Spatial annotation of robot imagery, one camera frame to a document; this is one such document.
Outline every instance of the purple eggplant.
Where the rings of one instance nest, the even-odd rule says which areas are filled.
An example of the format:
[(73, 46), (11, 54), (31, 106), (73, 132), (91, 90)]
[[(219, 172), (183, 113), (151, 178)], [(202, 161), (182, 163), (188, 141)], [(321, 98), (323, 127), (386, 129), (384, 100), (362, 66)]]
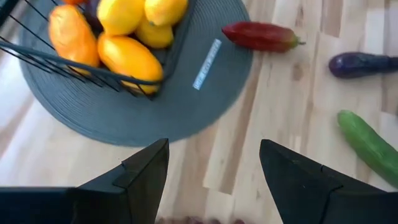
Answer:
[(104, 29), (97, 17), (97, 7), (101, 0), (88, 0), (85, 3), (84, 15), (93, 31), (102, 32)]
[(334, 56), (329, 69), (338, 78), (359, 78), (398, 71), (398, 57), (347, 52)]

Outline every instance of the wooden floor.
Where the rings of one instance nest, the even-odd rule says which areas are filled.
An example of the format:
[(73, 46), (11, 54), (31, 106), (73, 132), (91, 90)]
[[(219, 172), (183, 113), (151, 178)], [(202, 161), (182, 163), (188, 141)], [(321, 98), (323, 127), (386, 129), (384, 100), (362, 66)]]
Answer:
[[(286, 55), (255, 53), (249, 80), (233, 107), (201, 133), (170, 145), (159, 216), (281, 223), (259, 162), (264, 138), (394, 190), (342, 140), (336, 114), (357, 112), (398, 147), (398, 74), (337, 80), (327, 62), (344, 51), (398, 55), (398, 1), (244, 3), (252, 20), (291, 27), (307, 44)], [(33, 97), (19, 62), (1, 55), (1, 185), (80, 185), (138, 150), (92, 141), (56, 121)]]

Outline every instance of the wire basket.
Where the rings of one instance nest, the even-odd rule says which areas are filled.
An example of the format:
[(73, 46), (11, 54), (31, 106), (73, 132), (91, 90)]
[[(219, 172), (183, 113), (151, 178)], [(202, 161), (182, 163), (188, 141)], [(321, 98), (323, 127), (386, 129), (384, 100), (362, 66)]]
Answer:
[[(74, 78), (85, 85), (97, 85), (103, 88), (110, 88), (117, 92), (128, 91), (132, 96), (144, 96), (152, 100), (161, 90), (154, 94), (147, 94), (141, 86), (162, 86), (173, 74), (188, 30), (188, 25), (190, 23), (192, 14), (190, 12), (193, 11), (193, 4), (195, 2), (196, 1), (189, 1), (186, 15), (180, 24), (174, 27), (173, 44), (169, 48), (163, 50), (150, 49), (162, 64), (164, 71), (164, 79), (155, 82), (113, 73), (104, 65), (100, 68), (95, 68), (58, 57), (48, 37), (43, 37), (42, 32), (39, 33), (37, 30), (31, 29), (31, 27), (29, 27), (24, 21), (26, 21), (27, 16), (34, 13), (41, 19), (41, 21), (37, 22), (43, 23), (47, 26), (50, 11), (55, 6), (63, 4), (61, 0), (0, 0), (0, 49), (17, 57), (21, 61), (28, 63), (29, 65), (33, 65), (43, 70), (45, 73), (57, 74), (65, 78)], [(43, 10), (38, 8), (37, 4), (46, 4), (46, 9)], [(24, 14), (25, 18), (15, 15), (18, 8), (21, 8), (20, 11), (23, 12), (20, 12), (20, 14)], [(84, 13), (84, 5), (80, 6), (80, 9)], [(7, 27), (8, 24), (17, 24), (19, 29), (24, 29), (24, 31), (27, 31), (32, 36), (32, 40), (30, 40), (28, 44), (12, 42), (7, 36), (7, 29), (9, 29), (9, 27)], [(38, 42), (45, 44), (48, 49), (43, 51), (35, 49), (34, 46), (37, 45)], [(90, 72), (91, 75), (82, 75), (72, 67), (84, 69)], [(130, 83), (130, 85), (133, 84), (137, 86), (137, 88), (131, 88), (124, 83)]]

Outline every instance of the green cucumber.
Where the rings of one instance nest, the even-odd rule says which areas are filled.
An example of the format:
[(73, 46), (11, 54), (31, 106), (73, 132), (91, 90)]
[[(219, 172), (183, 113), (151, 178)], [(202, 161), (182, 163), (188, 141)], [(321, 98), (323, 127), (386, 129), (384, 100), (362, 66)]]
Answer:
[(346, 141), (358, 157), (398, 188), (398, 152), (352, 111), (340, 111), (337, 120)]

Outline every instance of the yellow lemon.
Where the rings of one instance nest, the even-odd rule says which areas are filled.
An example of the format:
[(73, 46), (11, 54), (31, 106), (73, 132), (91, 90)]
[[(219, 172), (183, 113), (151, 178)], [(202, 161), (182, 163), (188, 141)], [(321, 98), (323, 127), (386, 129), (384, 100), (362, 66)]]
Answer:
[(136, 29), (136, 36), (142, 43), (155, 49), (165, 48), (174, 40), (172, 26), (155, 26), (145, 17)]
[(172, 26), (181, 20), (187, 6), (188, 0), (146, 0), (144, 9), (152, 24)]
[(131, 34), (144, 16), (144, 0), (101, 0), (97, 15), (107, 35)]

